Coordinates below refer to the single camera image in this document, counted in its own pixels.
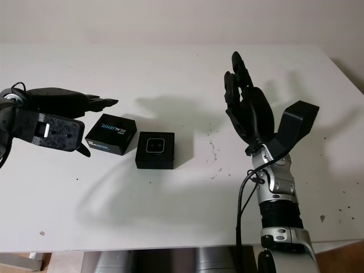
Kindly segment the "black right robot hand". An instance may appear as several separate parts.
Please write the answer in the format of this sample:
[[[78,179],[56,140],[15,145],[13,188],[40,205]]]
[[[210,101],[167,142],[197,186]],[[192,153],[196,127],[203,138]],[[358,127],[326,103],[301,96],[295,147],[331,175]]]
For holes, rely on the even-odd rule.
[[[233,72],[224,75],[226,114],[251,156],[274,137],[274,116],[263,91],[254,86],[240,54],[231,57]]]

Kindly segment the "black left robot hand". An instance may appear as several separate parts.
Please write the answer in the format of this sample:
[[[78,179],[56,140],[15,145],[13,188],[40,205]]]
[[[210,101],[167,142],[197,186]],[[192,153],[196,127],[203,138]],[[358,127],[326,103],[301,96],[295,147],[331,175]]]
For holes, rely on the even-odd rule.
[[[78,118],[118,103],[116,99],[62,88],[31,89],[26,95],[28,128],[19,134],[20,139],[40,147],[77,151],[86,157],[90,157],[90,151],[82,144],[85,125]]]

